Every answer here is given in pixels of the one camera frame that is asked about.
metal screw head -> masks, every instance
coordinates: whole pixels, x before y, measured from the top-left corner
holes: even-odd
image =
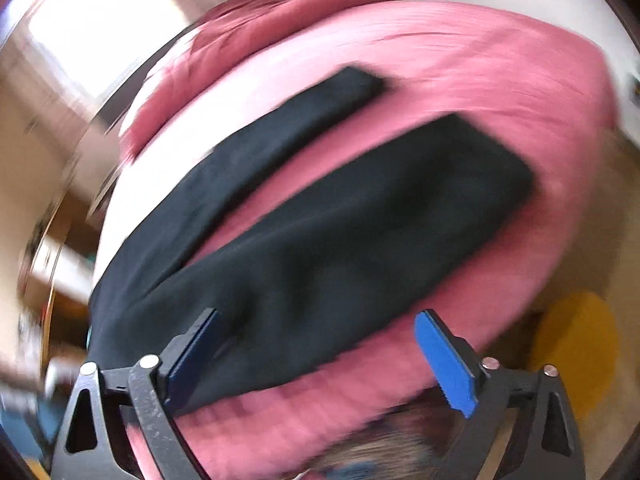
[[[158,366],[160,362],[160,358],[154,354],[145,355],[142,359],[140,359],[140,366],[143,368],[149,369]]]
[[[84,363],[80,367],[80,373],[82,375],[92,375],[92,374],[95,374],[95,371],[97,369],[98,369],[98,366],[95,363],[88,362],[88,363]]]
[[[553,365],[545,365],[542,371],[549,377],[558,377],[558,369]]]
[[[500,361],[495,357],[485,357],[482,359],[482,368],[486,368],[487,370],[497,370],[500,368]]]

floor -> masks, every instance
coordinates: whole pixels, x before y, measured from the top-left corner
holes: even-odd
[[[618,321],[622,351],[614,383],[580,422],[588,480],[603,475],[640,421],[639,274],[640,151],[618,132],[607,132],[604,160],[581,229],[532,306],[540,311],[563,294],[586,288],[607,301]],[[525,348],[529,332],[523,320],[502,345],[512,352],[518,349],[514,344]],[[481,480],[493,478],[512,424],[508,418],[499,432]]]

blue gripper pad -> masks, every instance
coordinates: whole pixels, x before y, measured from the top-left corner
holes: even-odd
[[[469,418],[478,404],[474,375],[428,312],[415,317],[414,330],[449,405]]]

window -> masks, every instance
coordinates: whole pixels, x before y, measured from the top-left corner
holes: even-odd
[[[28,30],[67,85],[101,104],[187,24],[172,0],[42,0]]]

black cloth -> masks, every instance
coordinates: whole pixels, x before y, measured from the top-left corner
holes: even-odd
[[[127,237],[95,286],[90,358],[112,362],[102,356],[118,345],[114,319],[179,270],[291,155],[383,90],[382,79],[345,67],[220,142]]]
[[[212,306],[233,341],[205,364],[184,411],[286,383],[429,294],[531,187],[516,155],[459,116],[442,117],[318,180],[138,301],[111,305],[90,359],[119,367],[160,352]]]

